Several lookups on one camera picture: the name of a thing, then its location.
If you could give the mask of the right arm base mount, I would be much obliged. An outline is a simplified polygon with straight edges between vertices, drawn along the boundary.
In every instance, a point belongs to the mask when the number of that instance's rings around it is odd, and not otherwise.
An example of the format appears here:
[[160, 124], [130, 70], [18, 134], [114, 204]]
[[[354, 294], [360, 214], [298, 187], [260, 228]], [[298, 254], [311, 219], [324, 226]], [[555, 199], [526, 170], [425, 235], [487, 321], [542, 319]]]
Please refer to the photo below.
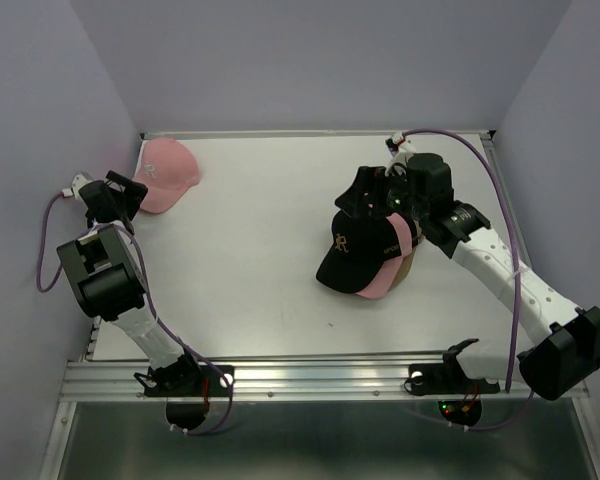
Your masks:
[[462, 394], [461, 400], [439, 401], [438, 408], [444, 420], [466, 430], [480, 420], [482, 406], [479, 395], [490, 388], [484, 379], [467, 377], [458, 361], [458, 355], [477, 342], [477, 339], [467, 339], [451, 346], [443, 352], [438, 363], [410, 366], [403, 383], [404, 390], [415, 396]]

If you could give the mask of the black cap with sport text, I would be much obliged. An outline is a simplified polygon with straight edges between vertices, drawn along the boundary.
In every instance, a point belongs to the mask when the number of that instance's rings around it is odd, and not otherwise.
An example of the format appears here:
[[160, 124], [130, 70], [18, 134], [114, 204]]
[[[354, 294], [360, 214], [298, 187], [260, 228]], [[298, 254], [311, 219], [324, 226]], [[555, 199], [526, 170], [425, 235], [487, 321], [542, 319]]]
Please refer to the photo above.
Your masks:
[[409, 226], [411, 232], [412, 248], [416, 249], [421, 243], [425, 241], [424, 233], [417, 219], [413, 219], [409, 216], [405, 216], [404, 219], [407, 225]]

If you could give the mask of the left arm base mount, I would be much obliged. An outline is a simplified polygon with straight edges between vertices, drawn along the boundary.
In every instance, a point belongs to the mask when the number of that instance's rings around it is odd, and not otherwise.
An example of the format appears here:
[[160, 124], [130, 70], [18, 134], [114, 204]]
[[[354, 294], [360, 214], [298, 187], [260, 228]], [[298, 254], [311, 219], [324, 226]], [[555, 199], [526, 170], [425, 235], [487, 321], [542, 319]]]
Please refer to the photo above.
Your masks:
[[199, 372], [183, 374], [172, 382], [159, 379], [151, 368], [146, 373], [136, 372], [133, 377], [142, 386], [144, 397], [166, 401], [169, 428], [182, 435], [219, 432], [233, 407], [233, 365], [217, 365], [217, 370], [203, 365]]

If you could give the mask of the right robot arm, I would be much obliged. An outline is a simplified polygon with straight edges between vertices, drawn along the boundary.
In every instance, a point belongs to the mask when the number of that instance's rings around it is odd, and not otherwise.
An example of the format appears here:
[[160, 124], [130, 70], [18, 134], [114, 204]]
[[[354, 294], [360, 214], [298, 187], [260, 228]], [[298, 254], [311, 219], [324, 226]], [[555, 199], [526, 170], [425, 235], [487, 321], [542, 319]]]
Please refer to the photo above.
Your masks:
[[515, 240], [502, 241], [478, 209], [455, 198], [441, 156], [400, 153], [386, 167], [361, 166], [335, 204], [353, 219], [404, 218], [510, 310], [512, 328], [531, 342], [499, 355], [476, 338], [464, 340], [421, 367], [413, 394], [462, 393], [472, 382], [492, 393], [499, 382], [515, 381], [553, 401], [600, 369], [600, 308], [581, 308], [529, 269]]

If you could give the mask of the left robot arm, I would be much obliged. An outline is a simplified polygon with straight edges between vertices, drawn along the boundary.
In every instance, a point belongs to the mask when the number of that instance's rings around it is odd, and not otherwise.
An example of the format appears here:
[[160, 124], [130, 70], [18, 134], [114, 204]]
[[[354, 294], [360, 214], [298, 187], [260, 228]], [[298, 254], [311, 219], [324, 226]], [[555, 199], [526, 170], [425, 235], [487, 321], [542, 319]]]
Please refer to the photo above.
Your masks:
[[117, 172], [103, 180], [74, 176], [62, 195], [86, 207], [87, 230], [56, 249], [81, 310], [121, 330], [145, 354], [149, 367], [134, 378], [148, 397], [191, 396], [202, 384], [198, 361], [160, 325], [149, 303], [134, 227], [148, 188]]

